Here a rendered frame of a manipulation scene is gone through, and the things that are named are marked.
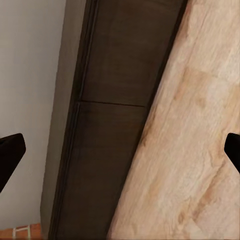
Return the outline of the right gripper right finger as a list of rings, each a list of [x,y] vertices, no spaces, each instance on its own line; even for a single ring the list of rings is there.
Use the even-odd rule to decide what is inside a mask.
[[[240,135],[229,133],[227,135],[224,151],[240,173]]]

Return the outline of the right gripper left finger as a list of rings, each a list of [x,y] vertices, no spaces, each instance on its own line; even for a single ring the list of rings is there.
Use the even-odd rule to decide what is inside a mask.
[[[26,152],[21,133],[0,138],[0,193]]]

